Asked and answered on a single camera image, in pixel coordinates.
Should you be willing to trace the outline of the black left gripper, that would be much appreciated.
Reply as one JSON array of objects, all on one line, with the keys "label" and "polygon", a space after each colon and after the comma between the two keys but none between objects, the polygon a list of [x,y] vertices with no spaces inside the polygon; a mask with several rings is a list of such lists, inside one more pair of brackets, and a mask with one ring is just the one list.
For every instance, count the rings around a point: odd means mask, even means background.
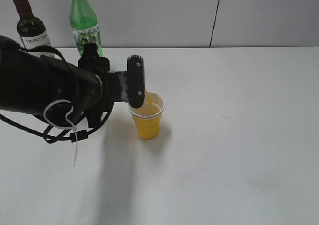
[{"label": "black left gripper", "polygon": [[95,43],[84,44],[84,50],[78,61],[79,68],[95,75],[103,87],[101,100],[106,102],[128,102],[126,91],[126,72],[112,72],[110,61],[100,57]]}]

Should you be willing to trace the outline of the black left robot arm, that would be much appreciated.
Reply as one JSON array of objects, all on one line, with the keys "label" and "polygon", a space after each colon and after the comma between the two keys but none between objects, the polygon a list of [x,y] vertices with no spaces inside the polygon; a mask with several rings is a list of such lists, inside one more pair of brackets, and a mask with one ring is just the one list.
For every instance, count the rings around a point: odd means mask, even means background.
[{"label": "black left robot arm", "polygon": [[83,118],[95,123],[115,102],[129,102],[127,72],[111,72],[94,43],[85,44],[78,65],[50,46],[31,50],[0,38],[0,108],[31,114],[58,127]]}]

